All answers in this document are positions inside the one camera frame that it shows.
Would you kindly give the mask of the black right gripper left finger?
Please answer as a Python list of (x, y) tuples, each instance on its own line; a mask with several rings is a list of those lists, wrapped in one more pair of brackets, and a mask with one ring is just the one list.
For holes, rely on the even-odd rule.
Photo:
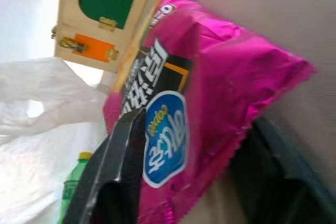
[(64, 224), (137, 224), (145, 117), (140, 108), (118, 119), (85, 166)]

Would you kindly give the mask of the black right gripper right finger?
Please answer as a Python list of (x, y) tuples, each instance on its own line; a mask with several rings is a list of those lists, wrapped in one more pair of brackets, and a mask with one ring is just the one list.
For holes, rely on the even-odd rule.
[(336, 224), (336, 198), (265, 118), (253, 122), (229, 172), (247, 224)]

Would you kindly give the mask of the pink snack bag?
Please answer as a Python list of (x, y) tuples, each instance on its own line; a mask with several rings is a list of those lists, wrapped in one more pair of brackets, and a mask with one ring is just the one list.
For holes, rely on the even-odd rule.
[(103, 113), (146, 122), (136, 224), (178, 224), (234, 157), (254, 119), (314, 73), (307, 60), (193, 0), (158, 0)]

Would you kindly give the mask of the white plastic bag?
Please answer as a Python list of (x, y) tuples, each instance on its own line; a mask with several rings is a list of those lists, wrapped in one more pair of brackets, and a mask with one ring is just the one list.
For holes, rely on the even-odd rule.
[(56, 224), (64, 182), (106, 133), (106, 94), (61, 59), (0, 63), (0, 224)]

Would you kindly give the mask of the green plastic bottle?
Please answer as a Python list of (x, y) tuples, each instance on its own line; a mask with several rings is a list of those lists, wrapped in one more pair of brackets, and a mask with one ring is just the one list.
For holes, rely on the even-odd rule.
[(78, 156), (78, 163), (74, 169), (67, 176), (64, 182), (64, 188), (62, 192), (61, 209), (57, 224), (62, 224), (62, 221), (66, 215), (67, 209), (71, 203), (71, 199), (76, 191), (77, 185), (80, 181), (81, 175), (85, 169), (85, 166), (92, 156), (91, 152), (81, 152)]

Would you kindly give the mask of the wooden latch board box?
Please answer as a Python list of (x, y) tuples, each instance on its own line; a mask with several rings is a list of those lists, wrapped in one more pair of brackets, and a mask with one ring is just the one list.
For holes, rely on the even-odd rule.
[(59, 0), (52, 30), (54, 55), (103, 71), (97, 88), (108, 93), (147, 0)]

